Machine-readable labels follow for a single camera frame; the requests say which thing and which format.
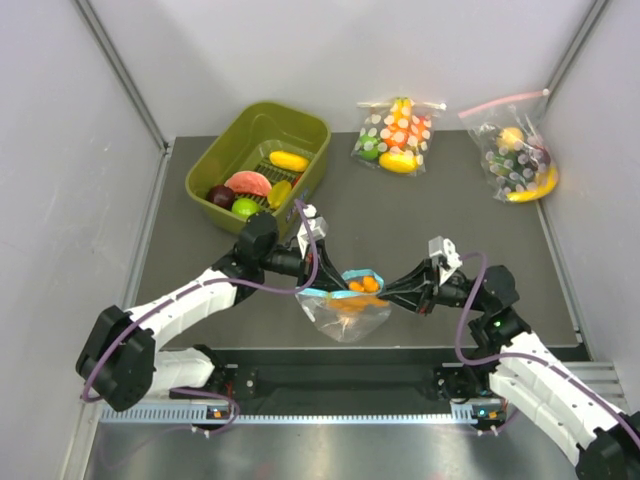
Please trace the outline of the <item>orange fake fruit pieces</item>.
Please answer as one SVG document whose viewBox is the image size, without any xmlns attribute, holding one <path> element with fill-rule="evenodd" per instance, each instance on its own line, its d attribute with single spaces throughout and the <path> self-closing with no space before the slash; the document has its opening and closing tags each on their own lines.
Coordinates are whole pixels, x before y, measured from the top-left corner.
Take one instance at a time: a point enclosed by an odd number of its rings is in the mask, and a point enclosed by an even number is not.
<svg viewBox="0 0 640 480">
<path fill-rule="evenodd" d="M 378 294 L 383 283 L 373 274 L 356 275 L 347 280 L 346 291 L 331 292 L 327 295 L 328 306 L 344 313 L 361 313 L 370 309 L 382 309 L 389 302 L 382 300 Z"/>
</svg>

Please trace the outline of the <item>blue zip clear bag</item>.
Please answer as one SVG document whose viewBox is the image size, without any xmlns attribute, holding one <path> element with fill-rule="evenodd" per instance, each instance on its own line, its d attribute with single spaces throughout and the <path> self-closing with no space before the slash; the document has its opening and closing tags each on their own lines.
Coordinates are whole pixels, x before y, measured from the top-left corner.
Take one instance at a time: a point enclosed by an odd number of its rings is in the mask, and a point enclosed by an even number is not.
<svg viewBox="0 0 640 480">
<path fill-rule="evenodd" d="M 347 270 L 341 274 L 345 280 L 345 289 L 342 291 L 348 289 L 348 279 L 363 274 L 373 274 L 382 281 L 382 288 L 385 286 L 383 278 L 373 270 Z M 357 314 L 340 312 L 328 306 L 327 295 L 330 293 L 307 288 L 298 293 L 296 299 L 315 328 L 337 342 L 352 343 L 360 340 L 382 325 L 391 314 L 389 301 L 387 308 L 370 309 Z"/>
</svg>

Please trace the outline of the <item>green fake apple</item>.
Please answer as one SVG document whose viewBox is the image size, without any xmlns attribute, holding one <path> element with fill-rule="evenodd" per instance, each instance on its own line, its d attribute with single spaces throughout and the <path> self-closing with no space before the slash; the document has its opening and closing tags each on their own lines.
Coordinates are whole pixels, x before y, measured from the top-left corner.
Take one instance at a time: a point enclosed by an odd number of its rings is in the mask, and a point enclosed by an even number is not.
<svg viewBox="0 0 640 480">
<path fill-rule="evenodd" d="M 238 198 L 234 201 L 231 211 L 238 217 L 247 219 L 261 211 L 260 205 L 250 198 Z"/>
</svg>

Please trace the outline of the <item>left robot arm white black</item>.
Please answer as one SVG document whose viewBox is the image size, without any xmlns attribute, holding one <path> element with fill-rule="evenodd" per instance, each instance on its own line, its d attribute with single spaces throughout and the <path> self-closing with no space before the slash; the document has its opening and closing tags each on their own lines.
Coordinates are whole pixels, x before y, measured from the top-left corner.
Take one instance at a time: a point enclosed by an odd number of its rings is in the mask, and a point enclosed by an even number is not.
<svg viewBox="0 0 640 480">
<path fill-rule="evenodd" d="M 227 374 L 213 354 L 203 347 L 164 347 L 200 321 L 265 290 L 268 272 L 295 278 L 292 294 L 322 278 L 328 224 L 313 206 L 296 206 L 302 221 L 296 246 L 280 244 L 272 215 L 254 214 L 232 249 L 194 280 L 140 306 L 103 310 L 76 363 L 84 381 L 82 399 L 103 400 L 122 412 L 143 399 L 184 395 L 190 389 L 209 397 L 220 394 Z"/>
</svg>

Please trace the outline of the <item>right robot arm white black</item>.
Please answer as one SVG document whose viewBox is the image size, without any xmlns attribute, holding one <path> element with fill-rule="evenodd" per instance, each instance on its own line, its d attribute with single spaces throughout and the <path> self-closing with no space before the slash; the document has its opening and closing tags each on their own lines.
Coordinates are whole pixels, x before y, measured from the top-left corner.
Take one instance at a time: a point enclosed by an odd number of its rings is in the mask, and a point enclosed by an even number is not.
<svg viewBox="0 0 640 480">
<path fill-rule="evenodd" d="M 605 400 L 543 344 L 514 308 L 519 299 L 513 274 L 486 259 L 474 279 L 449 261 L 429 259 L 385 286 L 380 298 L 426 315 L 434 306 L 462 310 L 456 332 L 470 329 L 472 355 L 454 347 L 476 394 L 506 400 L 546 434 L 580 479 L 639 476 L 639 415 Z"/>
</svg>

